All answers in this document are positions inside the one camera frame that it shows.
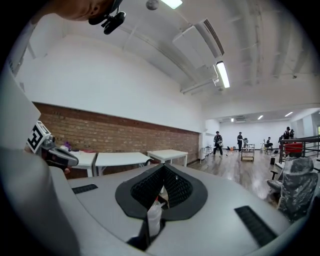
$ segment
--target red object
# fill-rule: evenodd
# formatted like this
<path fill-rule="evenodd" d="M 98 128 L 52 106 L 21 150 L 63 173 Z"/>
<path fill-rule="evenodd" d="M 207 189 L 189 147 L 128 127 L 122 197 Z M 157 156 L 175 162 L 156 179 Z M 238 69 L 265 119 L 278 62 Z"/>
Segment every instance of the red object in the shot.
<path fill-rule="evenodd" d="M 296 142 L 284 144 L 283 147 L 286 155 L 289 155 L 290 153 L 302 153 L 303 150 L 303 144 Z"/>
<path fill-rule="evenodd" d="M 96 151 L 90 149 L 83 149 L 82 151 L 86 153 L 96 153 Z"/>

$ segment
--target air conditioner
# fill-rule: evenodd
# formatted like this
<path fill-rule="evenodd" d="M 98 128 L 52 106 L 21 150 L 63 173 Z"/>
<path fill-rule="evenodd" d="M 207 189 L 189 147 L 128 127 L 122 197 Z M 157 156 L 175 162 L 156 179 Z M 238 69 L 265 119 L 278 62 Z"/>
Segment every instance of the air conditioner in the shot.
<path fill-rule="evenodd" d="M 250 119 L 247 118 L 247 117 L 244 116 L 244 115 L 240 115 L 240 116 L 236 116 L 236 117 L 235 117 L 235 122 L 236 122 L 237 124 L 239 124 L 239 123 L 245 123 L 245 122 L 247 122 L 247 121 L 250 121 Z"/>
<path fill-rule="evenodd" d="M 196 69 L 212 67 L 225 53 L 208 19 L 178 34 L 172 42 Z"/>
<path fill-rule="evenodd" d="M 225 50 L 209 20 L 206 18 L 194 26 L 207 43 L 214 58 L 222 57 L 225 54 Z"/>

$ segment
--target stool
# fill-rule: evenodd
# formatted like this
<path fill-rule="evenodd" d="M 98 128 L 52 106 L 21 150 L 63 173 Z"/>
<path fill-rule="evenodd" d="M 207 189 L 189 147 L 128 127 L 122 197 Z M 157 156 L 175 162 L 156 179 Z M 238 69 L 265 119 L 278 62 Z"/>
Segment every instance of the stool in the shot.
<path fill-rule="evenodd" d="M 265 153 L 268 155 L 268 152 L 270 152 L 270 154 L 272 154 L 272 152 L 273 152 L 274 150 L 273 150 L 273 148 L 272 147 L 266 147 L 265 148 Z"/>

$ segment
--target purple object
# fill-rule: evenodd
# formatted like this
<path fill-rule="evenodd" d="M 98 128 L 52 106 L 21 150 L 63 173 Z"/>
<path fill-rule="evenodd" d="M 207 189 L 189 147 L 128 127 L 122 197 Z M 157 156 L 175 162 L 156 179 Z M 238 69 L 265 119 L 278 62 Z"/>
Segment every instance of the purple object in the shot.
<path fill-rule="evenodd" d="M 64 146 L 67 147 L 67 148 L 69 149 L 69 151 L 71 150 L 71 145 L 69 144 L 68 141 L 66 141 L 66 142 L 64 143 Z"/>

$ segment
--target plastic bottle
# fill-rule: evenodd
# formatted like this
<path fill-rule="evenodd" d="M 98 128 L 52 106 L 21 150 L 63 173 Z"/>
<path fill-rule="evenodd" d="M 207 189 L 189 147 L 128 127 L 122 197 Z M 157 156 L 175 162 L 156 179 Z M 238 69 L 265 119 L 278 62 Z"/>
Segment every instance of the plastic bottle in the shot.
<path fill-rule="evenodd" d="M 147 212 L 150 237 L 156 236 L 160 231 L 161 207 L 163 205 L 164 203 L 160 204 L 158 201 L 155 201 Z"/>

